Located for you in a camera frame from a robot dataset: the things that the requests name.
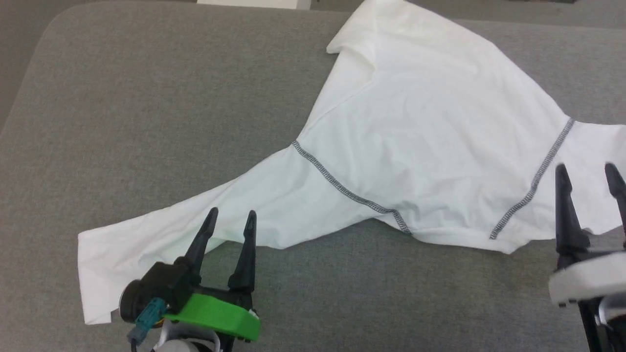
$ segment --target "gray seam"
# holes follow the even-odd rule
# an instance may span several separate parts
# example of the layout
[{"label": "gray seam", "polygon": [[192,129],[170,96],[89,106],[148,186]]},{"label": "gray seam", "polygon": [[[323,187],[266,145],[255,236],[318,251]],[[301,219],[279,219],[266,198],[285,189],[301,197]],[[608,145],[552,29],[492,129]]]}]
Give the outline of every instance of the gray seam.
[{"label": "gray seam", "polygon": [[366,205],[381,214],[392,214],[394,219],[398,223],[398,227],[400,228],[400,230],[404,232],[405,234],[408,234],[408,235],[411,234],[409,227],[406,225],[406,223],[404,222],[404,219],[402,218],[402,216],[397,210],[387,209],[375,202],[372,202],[371,200],[367,200],[365,198],[359,197],[358,195],[352,193],[349,189],[345,188],[339,181],[337,181],[337,179],[335,179],[331,175],[331,173],[328,172],[328,170],[326,170],[326,168],[322,165],[322,163],[318,161],[318,159],[316,159],[313,155],[309,154],[306,150],[304,150],[300,146],[300,143],[298,143],[298,141],[294,141],[291,144],[298,151],[298,153],[300,153],[300,155],[302,155],[306,160],[308,160],[311,164],[313,164],[313,166],[315,166],[316,169],[320,171],[322,176],[324,176],[324,178],[328,182],[330,182],[331,185],[333,185],[341,194],[345,195],[346,197],[352,199],[353,201],[357,203]]},{"label": "gray seam", "polygon": [[498,221],[496,226],[491,231],[491,235],[489,236],[489,239],[496,239],[498,237],[498,234],[505,228],[509,220],[511,220],[511,218],[513,217],[513,214],[515,214],[518,210],[524,208],[526,205],[528,205],[528,203],[530,203],[531,200],[533,200],[533,197],[537,193],[537,187],[539,187],[539,181],[543,177],[543,174],[548,170],[548,167],[552,163],[552,160],[554,160],[554,157],[557,155],[558,150],[563,145],[565,138],[570,133],[570,130],[572,130],[573,126],[574,126],[574,120],[569,119],[569,121],[567,121],[567,123],[565,124],[565,127],[563,127],[561,134],[558,136],[557,140],[552,145],[552,148],[550,148],[548,155],[543,159],[543,162],[541,163],[539,170],[537,170],[535,176],[533,177],[533,181],[530,183],[530,190],[528,191],[528,193],[526,193],[526,196],[524,196],[524,198],[522,198],[521,201],[519,201],[517,204],[512,206],[511,209],[509,209],[504,214],[502,219]]}]

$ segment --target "green plastic part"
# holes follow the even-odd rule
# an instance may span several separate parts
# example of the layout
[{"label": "green plastic part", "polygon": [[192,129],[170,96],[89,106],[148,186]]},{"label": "green plastic part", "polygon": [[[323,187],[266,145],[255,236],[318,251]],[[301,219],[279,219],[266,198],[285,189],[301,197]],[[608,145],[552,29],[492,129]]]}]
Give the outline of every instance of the green plastic part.
[{"label": "green plastic part", "polygon": [[166,314],[172,321],[202,326],[237,338],[257,341],[261,322],[252,312],[215,297],[194,293],[178,314]]}]

